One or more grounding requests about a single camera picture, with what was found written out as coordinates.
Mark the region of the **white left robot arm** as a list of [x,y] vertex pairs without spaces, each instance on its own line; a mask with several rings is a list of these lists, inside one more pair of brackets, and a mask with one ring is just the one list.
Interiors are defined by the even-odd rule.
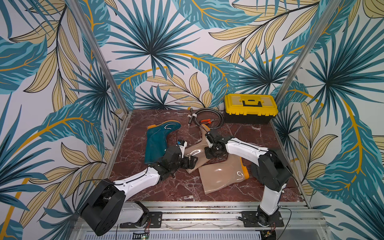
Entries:
[[130,223],[142,227],[149,221],[149,210],[140,202],[124,203],[137,193],[155,186],[174,175],[178,169],[194,169],[197,157],[185,155],[187,142],[166,149],[164,155],[142,172],[131,177],[110,181],[100,180],[80,207],[80,217],[97,236],[106,234],[115,225]]

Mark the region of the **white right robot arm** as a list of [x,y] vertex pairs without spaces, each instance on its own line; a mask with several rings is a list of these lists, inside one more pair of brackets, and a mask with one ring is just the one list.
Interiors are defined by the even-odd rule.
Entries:
[[276,151],[269,148],[246,143],[232,136],[223,137],[216,130],[208,131],[205,136],[208,143],[205,155],[208,159],[224,155],[244,158],[253,163],[252,174],[264,185],[263,198],[258,206],[256,217],[252,220],[245,220],[244,224],[283,227],[279,202],[292,173],[280,159],[282,155],[278,155]]

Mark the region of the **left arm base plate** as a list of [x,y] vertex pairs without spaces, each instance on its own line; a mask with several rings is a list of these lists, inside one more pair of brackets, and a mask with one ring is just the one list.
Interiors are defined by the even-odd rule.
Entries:
[[121,229],[159,229],[162,226],[163,213],[162,212],[148,212],[144,217],[140,218],[137,223],[123,223],[119,227]]

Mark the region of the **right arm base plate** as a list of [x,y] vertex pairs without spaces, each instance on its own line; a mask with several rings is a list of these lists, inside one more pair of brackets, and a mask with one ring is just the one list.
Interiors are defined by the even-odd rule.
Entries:
[[283,218],[279,211],[276,211],[272,215],[268,215],[263,211],[243,211],[239,217],[244,224],[245,228],[252,227],[284,227]]

